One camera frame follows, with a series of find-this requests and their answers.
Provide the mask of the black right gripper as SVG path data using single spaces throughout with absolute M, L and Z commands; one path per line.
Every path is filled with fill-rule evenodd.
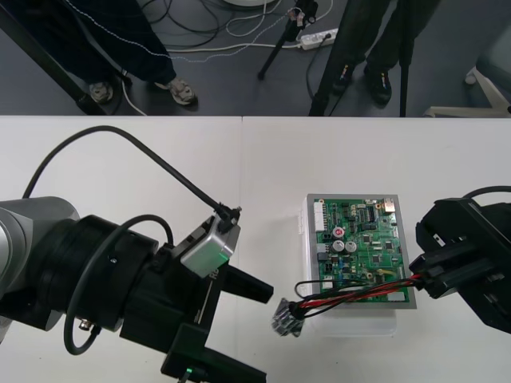
M 434 238 L 410 263 L 431 298 L 457 292 L 487 325 L 510 332 L 510 205 L 472 199 L 434 204 Z

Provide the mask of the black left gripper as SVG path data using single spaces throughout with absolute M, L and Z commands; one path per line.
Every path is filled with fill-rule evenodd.
M 227 264 L 201 278 L 164 246 L 129 294 L 121 337 L 162 352 L 160 373 L 167 377 L 266 383 L 265 372 L 206 346 L 221 288 L 264 304 L 274 294 L 273 286 Z

